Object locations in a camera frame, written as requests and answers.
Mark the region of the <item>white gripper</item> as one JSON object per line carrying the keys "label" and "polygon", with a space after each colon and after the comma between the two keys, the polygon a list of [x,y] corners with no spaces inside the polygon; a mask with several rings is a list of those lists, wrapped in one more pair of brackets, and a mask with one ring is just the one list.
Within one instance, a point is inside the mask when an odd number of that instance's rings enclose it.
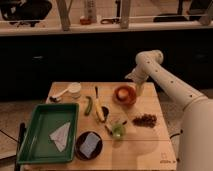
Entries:
{"label": "white gripper", "polygon": [[136,95],[141,96],[144,89],[143,84],[147,81],[148,75],[144,71],[134,68],[129,74],[125,76],[125,78],[132,80],[136,84]]}

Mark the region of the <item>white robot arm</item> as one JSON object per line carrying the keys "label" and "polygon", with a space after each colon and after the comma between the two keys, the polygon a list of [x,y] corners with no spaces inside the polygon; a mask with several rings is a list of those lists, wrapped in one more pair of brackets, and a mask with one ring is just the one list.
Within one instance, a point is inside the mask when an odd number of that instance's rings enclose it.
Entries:
{"label": "white robot arm", "polygon": [[125,78],[141,93],[151,77],[182,108],[176,171],[213,171],[213,99],[164,69],[163,58],[160,50],[139,52],[135,68]]}

